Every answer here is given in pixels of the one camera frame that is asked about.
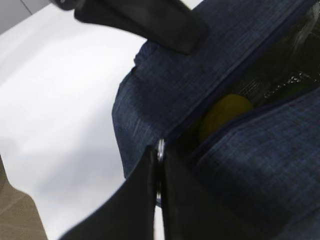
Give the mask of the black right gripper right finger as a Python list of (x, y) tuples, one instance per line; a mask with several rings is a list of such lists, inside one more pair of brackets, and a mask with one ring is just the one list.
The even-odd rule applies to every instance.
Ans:
[(161, 151), (166, 240), (248, 240), (249, 228), (216, 202), (173, 153)]

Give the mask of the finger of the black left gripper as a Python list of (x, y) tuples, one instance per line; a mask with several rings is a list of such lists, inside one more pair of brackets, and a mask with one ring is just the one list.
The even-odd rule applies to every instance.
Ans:
[(180, 0), (83, 0), (74, 17), (133, 33), (180, 54), (191, 54), (208, 32)]

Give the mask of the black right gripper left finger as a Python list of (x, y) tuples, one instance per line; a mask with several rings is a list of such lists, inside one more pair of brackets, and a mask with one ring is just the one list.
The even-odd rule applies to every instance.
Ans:
[(162, 144), (147, 146), (122, 186), (62, 240), (153, 240)]

